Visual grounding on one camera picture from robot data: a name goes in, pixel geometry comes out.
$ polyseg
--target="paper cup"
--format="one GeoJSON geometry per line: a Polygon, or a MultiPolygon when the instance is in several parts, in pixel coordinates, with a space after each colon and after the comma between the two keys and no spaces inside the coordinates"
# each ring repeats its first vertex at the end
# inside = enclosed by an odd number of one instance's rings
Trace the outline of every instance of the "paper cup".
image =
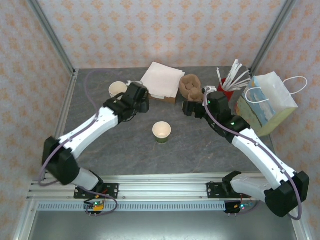
{"type": "Polygon", "coordinates": [[[127,85],[122,81],[115,81],[109,87],[110,97],[113,98],[117,94],[125,93],[127,91],[127,85]]]}
{"type": "Polygon", "coordinates": [[[165,121],[159,121],[153,125],[152,132],[159,144],[165,144],[171,134],[171,126],[165,121]]]}

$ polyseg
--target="white napkin stack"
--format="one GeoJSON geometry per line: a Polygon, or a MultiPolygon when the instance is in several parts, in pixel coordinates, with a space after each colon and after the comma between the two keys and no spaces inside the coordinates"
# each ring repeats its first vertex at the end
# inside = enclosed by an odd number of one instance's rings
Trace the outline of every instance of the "white napkin stack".
{"type": "Polygon", "coordinates": [[[185,75],[182,70],[153,62],[141,79],[151,95],[175,98],[180,79],[185,75]]]}

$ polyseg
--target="wallpaper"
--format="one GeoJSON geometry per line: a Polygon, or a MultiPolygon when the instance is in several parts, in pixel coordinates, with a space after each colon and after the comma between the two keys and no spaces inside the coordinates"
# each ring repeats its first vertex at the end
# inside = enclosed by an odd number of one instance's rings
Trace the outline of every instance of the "wallpaper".
{"type": "Polygon", "coordinates": [[[11,240],[70,76],[26,0],[0,1],[0,239],[11,240]]]}
{"type": "MultiPolygon", "coordinates": [[[[306,209],[309,224],[320,236],[320,5],[299,0],[259,68],[259,74],[275,71],[282,80],[304,76],[308,86],[292,95],[299,106],[272,134],[278,156],[310,177],[306,209]]],[[[305,80],[288,80],[293,93],[305,80]]]]}
{"type": "Polygon", "coordinates": [[[40,0],[75,68],[250,66],[285,0],[40,0]]]}

